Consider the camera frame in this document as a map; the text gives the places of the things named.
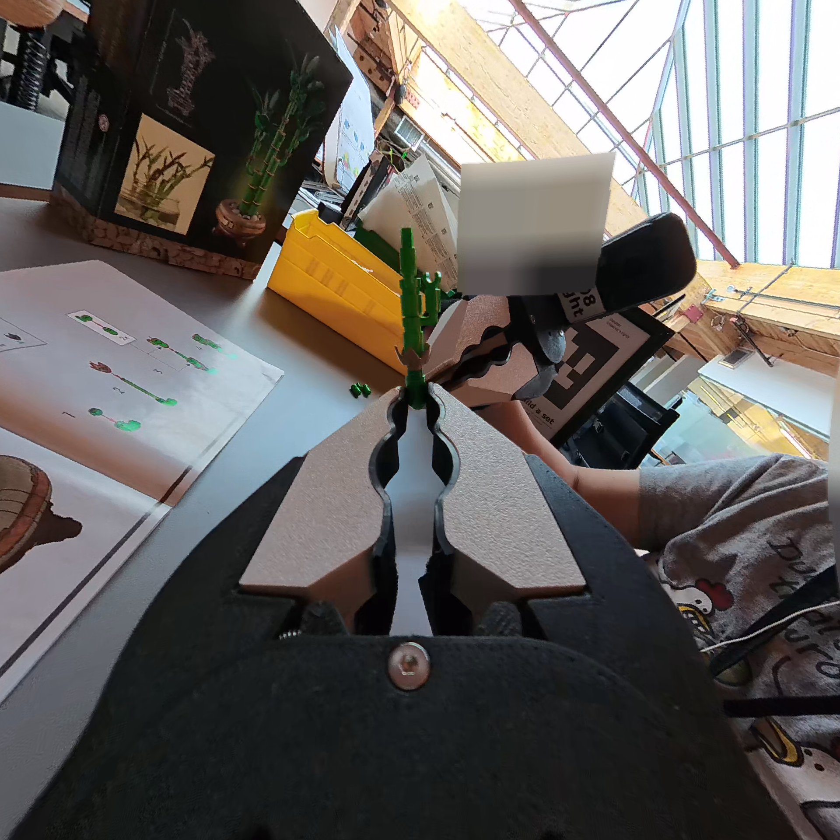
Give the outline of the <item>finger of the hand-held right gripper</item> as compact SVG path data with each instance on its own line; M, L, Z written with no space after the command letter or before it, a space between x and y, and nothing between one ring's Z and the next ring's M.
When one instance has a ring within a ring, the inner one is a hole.
M552 381L552 361L541 352L534 356L522 343L500 346L473 361L465 376L446 384L447 393L470 408L533 399Z
M442 382L455 372L465 355L479 347L487 330L495 335L511 322L506 297L475 296L460 299L439 317L427 339L427 380Z

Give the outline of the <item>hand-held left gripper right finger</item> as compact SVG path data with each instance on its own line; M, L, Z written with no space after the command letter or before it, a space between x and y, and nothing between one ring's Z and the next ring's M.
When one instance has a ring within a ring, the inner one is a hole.
M585 577L522 450L440 385L427 388L434 503L425 607L433 634L470 634L495 602L582 595Z

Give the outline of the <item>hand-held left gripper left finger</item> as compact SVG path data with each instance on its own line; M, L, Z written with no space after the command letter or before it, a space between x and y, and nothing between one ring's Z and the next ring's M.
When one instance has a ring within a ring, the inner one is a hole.
M403 389L384 394L311 449L239 586L329 602L351 632L389 632L397 572L392 502Z

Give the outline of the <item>green lego bamboo stem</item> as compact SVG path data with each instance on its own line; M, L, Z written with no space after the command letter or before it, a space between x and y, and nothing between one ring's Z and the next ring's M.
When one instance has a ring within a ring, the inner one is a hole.
M406 399L414 410L422 410L427 402L427 383L424 366L428 361L430 346L425 339L424 329L438 323L442 300L439 272L430 275L417 270L413 230L401 229L400 256L400 299L402 311L402 346L396 347L396 355L406 367Z

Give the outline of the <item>person's right forearm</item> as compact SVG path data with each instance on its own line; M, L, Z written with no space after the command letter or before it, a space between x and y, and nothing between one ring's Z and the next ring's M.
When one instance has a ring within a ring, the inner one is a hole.
M643 548L637 470L592 469L571 464L540 434L520 402L492 404L479 409L478 415L525 454L538 456L635 550Z

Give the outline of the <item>open lego instruction booklet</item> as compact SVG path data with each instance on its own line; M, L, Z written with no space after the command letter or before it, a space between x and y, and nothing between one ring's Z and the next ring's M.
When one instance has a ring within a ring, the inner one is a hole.
M2 272L2 700L283 375L104 262Z

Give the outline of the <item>black lego set box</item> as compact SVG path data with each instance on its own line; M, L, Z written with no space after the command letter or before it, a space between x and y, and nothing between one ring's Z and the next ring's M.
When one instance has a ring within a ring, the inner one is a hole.
M50 202L91 245L253 280L351 81L299 2L90 2Z

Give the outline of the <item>black framed marker sign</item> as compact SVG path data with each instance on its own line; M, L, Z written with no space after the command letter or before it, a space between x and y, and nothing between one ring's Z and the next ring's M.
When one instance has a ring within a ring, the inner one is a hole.
M532 424L552 445L564 444L675 334L641 308L569 327L548 391L522 403Z

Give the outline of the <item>white paper bags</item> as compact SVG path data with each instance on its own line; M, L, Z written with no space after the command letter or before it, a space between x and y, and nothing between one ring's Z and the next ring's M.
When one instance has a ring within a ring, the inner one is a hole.
M443 291L456 288L457 219L424 155L393 176L360 212L360 221L395 249L402 229L411 228L418 269L440 273Z

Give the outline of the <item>yellow plastic bin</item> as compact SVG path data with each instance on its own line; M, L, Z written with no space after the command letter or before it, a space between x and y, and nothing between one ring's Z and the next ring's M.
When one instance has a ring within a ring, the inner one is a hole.
M267 287L393 368L403 346L400 275L315 209L295 214Z

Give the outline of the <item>white printed sheet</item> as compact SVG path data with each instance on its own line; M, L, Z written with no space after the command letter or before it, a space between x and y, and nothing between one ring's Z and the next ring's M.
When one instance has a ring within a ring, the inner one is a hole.
M322 168L325 182L333 190L345 195L368 164L375 149L374 118L368 82L338 28L333 27L330 39L353 78L325 136Z

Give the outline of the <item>person's grey printed shirt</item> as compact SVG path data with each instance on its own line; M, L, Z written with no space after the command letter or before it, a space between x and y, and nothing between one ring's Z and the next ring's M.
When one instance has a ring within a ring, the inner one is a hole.
M839 838L839 632L827 466L770 455L640 472L640 537L741 745L799 838Z

